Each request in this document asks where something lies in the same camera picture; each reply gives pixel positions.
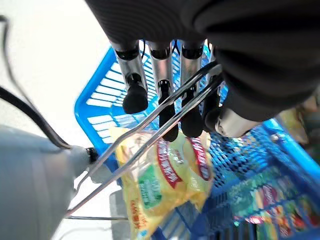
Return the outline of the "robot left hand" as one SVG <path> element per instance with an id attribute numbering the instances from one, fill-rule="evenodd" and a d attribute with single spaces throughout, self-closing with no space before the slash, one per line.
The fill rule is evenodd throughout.
<path id="1" fill-rule="evenodd" d="M 229 87 L 224 109 L 236 114 L 223 134 L 253 125 L 306 100 L 320 84 L 317 0 L 89 0 L 119 52 L 144 39 L 181 40 L 181 55 L 212 43 Z"/>

